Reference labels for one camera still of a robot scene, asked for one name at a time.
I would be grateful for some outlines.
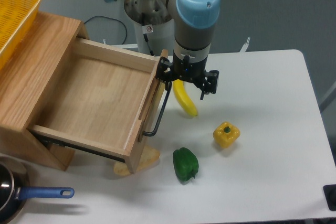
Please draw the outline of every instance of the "plastic basket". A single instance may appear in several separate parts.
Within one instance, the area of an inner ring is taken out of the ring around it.
[[[41,0],[0,0],[0,70],[33,24]]]

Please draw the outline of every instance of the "gray floor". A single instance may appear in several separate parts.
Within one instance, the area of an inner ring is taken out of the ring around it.
[[[211,52],[239,51],[247,37],[251,37],[252,51],[298,49],[306,58],[320,101],[336,81],[335,3],[336,0],[222,0]],[[43,0],[40,9],[81,20],[95,15],[120,19],[129,31],[126,43],[135,43],[122,1],[106,4],[103,0]],[[95,20],[87,28],[93,40],[102,42],[105,38],[112,45],[123,40],[124,30],[118,23]],[[322,116],[336,153],[336,102]]]

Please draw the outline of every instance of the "saucepan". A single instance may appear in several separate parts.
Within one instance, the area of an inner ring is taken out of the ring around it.
[[[74,194],[71,187],[30,187],[27,170],[22,164],[11,158],[0,157],[0,223],[11,221],[26,199],[69,199]]]

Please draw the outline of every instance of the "banana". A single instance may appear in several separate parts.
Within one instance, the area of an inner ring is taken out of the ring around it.
[[[185,92],[183,81],[173,81],[173,90],[178,103],[184,109],[184,111],[190,116],[197,116],[197,108],[188,94]]]

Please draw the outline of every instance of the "wooden drawer unit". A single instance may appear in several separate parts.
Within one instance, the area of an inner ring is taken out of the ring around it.
[[[78,20],[37,15],[0,72],[1,153],[65,170],[69,146],[136,171],[164,90],[158,58],[86,38]]]

